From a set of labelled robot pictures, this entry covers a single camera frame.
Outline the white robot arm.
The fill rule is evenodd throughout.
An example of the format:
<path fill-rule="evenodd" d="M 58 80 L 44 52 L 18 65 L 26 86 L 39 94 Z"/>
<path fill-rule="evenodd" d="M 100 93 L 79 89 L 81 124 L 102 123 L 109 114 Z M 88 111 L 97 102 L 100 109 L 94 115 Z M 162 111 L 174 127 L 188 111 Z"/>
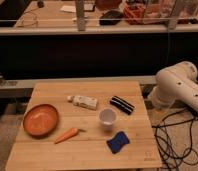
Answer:
<path fill-rule="evenodd" d="M 183 61 L 157 72 L 156 86 L 148 98 L 156 109 L 169 108 L 180 100 L 198 113 L 198 70 L 189 61 Z"/>

